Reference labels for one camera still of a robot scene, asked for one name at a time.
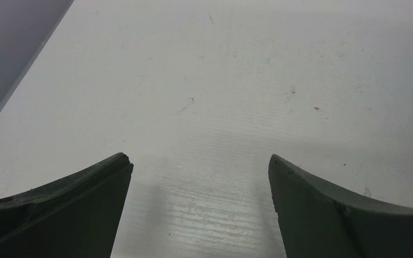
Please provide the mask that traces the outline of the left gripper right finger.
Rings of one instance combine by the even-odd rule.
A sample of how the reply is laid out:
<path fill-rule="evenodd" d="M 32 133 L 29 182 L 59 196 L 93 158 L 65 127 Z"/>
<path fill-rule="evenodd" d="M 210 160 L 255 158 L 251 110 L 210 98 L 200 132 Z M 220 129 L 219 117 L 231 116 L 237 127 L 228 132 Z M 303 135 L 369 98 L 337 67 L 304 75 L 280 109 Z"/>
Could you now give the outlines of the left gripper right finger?
<path fill-rule="evenodd" d="M 413 208 L 347 190 L 278 155 L 268 178 L 288 257 L 413 257 Z"/>

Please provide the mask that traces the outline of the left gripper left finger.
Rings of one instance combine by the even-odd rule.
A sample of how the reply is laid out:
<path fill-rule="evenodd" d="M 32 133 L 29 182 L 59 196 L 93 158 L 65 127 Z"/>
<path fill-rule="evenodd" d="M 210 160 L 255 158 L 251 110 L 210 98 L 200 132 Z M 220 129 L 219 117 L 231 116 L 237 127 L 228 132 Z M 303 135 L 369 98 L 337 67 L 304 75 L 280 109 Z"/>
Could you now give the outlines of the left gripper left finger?
<path fill-rule="evenodd" d="M 0 257 L 110 257 L 132 171 L 117 153 L 0 199 Z"/>

